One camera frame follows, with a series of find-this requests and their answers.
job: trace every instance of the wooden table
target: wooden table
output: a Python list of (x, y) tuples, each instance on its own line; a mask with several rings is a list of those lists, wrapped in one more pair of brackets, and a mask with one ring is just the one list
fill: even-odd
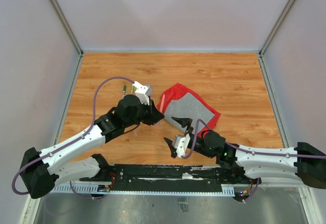
[[(198, 93), (222, 115), (214, 128), (227, 141), (262, 148), (283, 147), (265, 83), (254, 53), (86, 53), (65, 121), (61, 141), (82, 131), (91, 122), (97, 86), (111, 76), (126, 76), (153, 87), (158, 104), (163, 91), (179, 82)], [(97, 96), (96, 117), (106, 114), (122, 98), (125, 80), (109, 81)], [(173, 159), (163, 137), (180, 131), (166, 121), (141, 125), (135, 132), (76, 158), (95, 153), (109, 163), (206, 164), (215, 159), (196, 152), (187, 160)]]

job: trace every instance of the metal frame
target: metal frame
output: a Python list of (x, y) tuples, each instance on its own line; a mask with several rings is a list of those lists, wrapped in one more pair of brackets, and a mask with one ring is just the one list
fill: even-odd
[[(283, 145), (285, 147), (289, 147), (289, 142), (288, 142), (288, 135), (287, 135), (287, 130), (286, 127), (284, 126), (283, 123), (283, 117), (281, 114), (281, 111), (279, 110), (279, 105), (276, 99), (276, 95), (274, 92), (274, 87), (273, 84), (269, 78), (269, 73), (268, 73), (268, 69), (265, 66), (265, 59), (264, 59), (264, 54), (266, 53), (269, 45), (271, 44), (271, 42), (273, 41), (274, 37), (276, 36), (276, 34), (278, 33), (280, 27), (282, 26), (284, 20), (286, 19), (286, 17), (288, 16), (290, 10), (292, 9), (292, 7), (294, 6), (295, 2), (297, 0), (288, 0), (287, 4), (285, 5), (282, 13), (280, 14), (278, 20), (276, 21), (275, 25), (273, 26), (268, 38), (266, 39), (266, 41), (264, 42), (262, 49), (260, 51), (257, 52), (257, 58), (261, 67), (261, 71), (262, 71), (262, 75), (265, 81), (265, 85), (266, 85), (266, 89), (269, 95), (269, 99), (271, 102), (271, 106), (273, 108), (274, 114), (275, 114), (275, 118), (276, 118), (276, 122), (278, 125), (278, 129), (282, 138), (282, 142)], [(74, 76), (72, 78), (71, 84), (70, 84), (70, 90), (67, 94), (67, 98), (66, 98), (66, 105), (64, 107), (61, 119), (60, 119), (60, 123), (58, 125), (58, 132), (57, 132), (57, 136), (55, 139), (54, 144), (57, 144), (59, 142), (59, 138), (61, 136), (62, 133), (62, 129), (64, 126), (64, 122), (65, 122), (65, 118), (68, 112), (68, 108), (69, 108), (69, 104), (72, 98), (72, 94), (75, 88), (75, 84), (77, 81), (77, 77), (79, 74), (79, 70), (82, 64), (82, 60), (84, 57), (84, 51), (82, 50), (82, 48), (80, 47), (68, 21), (66, 20), (57, 0), (49, 0), (50, 4), (53, 7), (53, 10), (55, 11), (57, 17), (59, 18), (63, 28), (65, 29), (68, 37), (70, 38), (72, 44), (74, 45), (76, 51), (79, 54), (79, 59), (78, 62), (76, 64), (76, 70), (74, 73)], [(316, 202), (314, 193), (311, 189), (309, 188), (305, 188), (305, 187), (299, 187), (299, 192), (300, 195), (302, 197), (302, 202), (303, 202), (303, 206), (304, 206), (304, 210), (308, 219), (309, 223), (322, 223), (322, 217), (320, 215), (320, 211), (319, 211), (319, 207), (318, 204)], [(28, 199), (26, 201), (21, 219), (20, 219), (20, 224), (23, 223), (33, 223), (34, 222), (34, 218), (36, 216), (36, 212), (37, 209), (39, 207), (39, 203), (40, 200), (32, 200), (29, 196)]]

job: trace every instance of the white wall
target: white wall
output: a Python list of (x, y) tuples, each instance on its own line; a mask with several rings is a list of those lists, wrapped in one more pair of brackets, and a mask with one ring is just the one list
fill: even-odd
[(78, 55), (48, 0), (0, 0), (0, 15), (0, 222), (12, 224), (26, 200), (12, 178), (25, 150), (53, 144)]
[[(290, 136), (326, 153), (326, 0), (298, 0), (265, 55)], [(316, 190), (326, 222), (326, 190)]]
[(58, 0), (84, 50), (260, 50), (288, 0)]

